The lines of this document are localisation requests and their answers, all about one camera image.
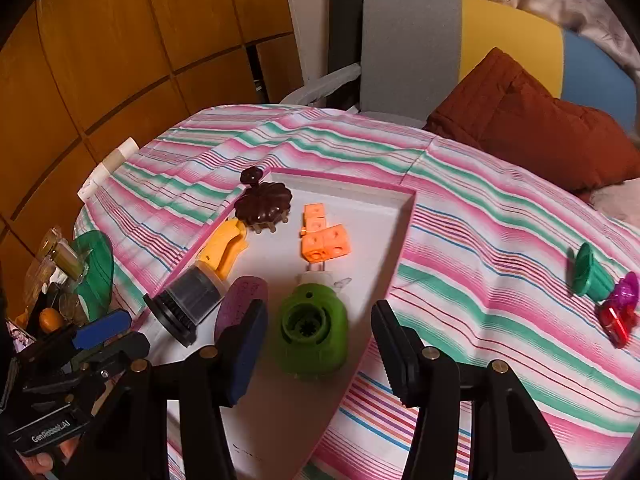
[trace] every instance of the orange interlocking block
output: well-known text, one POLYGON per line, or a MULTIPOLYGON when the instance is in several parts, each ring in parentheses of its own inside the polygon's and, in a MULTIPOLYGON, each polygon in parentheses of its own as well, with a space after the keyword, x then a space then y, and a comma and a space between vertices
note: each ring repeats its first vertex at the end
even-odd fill
POLYGON ((308 218, 305 220, 305 226, 300 229, 300 235, 304 236, 308 233, 317 233, 318 231, 322 231, 322 229, 326 229, 326 219, 323 216, 308 218))
POLYGON ((329 258, 337 258, 351 252, 349 235, 342 224, 324 229, 319 234, 322 235, 322 244, 329 258))
POLYGON ((307 204, 304 211, 305 222, 310 218, 324 218, 324 204, 307 204))
POLYGON ((310 263, 324 262, 349 253, 349 236, 342 224, 302 237, 302 255, 310 263))
POLYGON ((324 250, 320 233, 311 233, 302 237, 302 255, 306 261, 312 264, 329 259, 329 255, 324 250))

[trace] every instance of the green funnel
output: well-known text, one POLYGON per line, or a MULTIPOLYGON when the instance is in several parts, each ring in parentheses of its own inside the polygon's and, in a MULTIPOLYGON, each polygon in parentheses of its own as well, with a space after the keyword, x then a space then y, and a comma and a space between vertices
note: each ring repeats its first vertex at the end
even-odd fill
POLYGON ((111 303, 113 287, 113 248, 109 237, 100 231, 81 234, 71 248, 84 262, 86 273, 76 287, 87 307, 89 322, 104 316, 111 303))
POLYGON ((593 301, 604 301, 616 285, 610 274, 593 256, 593 248, 583 243, 575 257, 572 289, 578 296, 589 296, 593 301))

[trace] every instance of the brown flower-shaped toy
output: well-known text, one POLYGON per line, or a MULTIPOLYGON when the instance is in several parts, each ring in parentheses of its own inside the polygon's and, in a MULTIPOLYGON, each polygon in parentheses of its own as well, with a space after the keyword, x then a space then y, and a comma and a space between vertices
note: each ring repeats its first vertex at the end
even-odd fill
POLYGON ((268 227, 276 232, 275 225, 289 221, 291 192, 281 182, 260 182, 262 170, 256 166, 240 174, 240 182, 247 188, 236 201, 236 218, 250 226, 256 233, 268 227))

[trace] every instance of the red cushion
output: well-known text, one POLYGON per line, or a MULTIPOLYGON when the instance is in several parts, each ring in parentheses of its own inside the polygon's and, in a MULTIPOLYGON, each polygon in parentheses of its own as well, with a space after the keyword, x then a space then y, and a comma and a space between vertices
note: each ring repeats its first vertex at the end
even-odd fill
POLYGON ((610 115, 554 98, 498 48, 456 86, 424 129, 573 193, 640 177, 640 152, 610 115))

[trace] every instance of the human hand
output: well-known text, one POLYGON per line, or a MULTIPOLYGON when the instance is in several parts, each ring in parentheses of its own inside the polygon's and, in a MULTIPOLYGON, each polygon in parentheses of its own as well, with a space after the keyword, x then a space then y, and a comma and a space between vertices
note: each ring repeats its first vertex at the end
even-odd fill
MULTIPOLYGON (((76 450, 76 447, 78 447, 78 441, 79 437, 74 437, 60 444, 60 450, 65 456, 65 463, 68 462, 76 450)), ((53 469, 53 458, 49 453, 38 453, 35 456, 19 456, 22 462, 24 462, 24 465, 27 466, 29 472, 33 475, 44 474, 53 469)))

